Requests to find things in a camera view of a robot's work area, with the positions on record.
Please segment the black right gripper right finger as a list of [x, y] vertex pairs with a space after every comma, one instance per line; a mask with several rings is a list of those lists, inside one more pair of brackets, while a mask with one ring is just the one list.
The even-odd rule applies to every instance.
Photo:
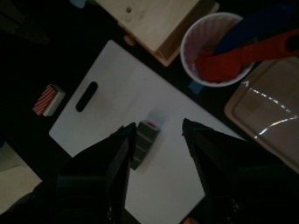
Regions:
[[201, 182], [201, 224], [299, 224], [299, 174], [257, 144], [186, 119]]

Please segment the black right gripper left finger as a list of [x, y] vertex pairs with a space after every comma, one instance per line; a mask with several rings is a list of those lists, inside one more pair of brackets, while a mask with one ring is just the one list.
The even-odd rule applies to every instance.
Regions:
[[122, 224], [135, 148], [131, 123], [64, 165], [56, 185], [60, 224]]

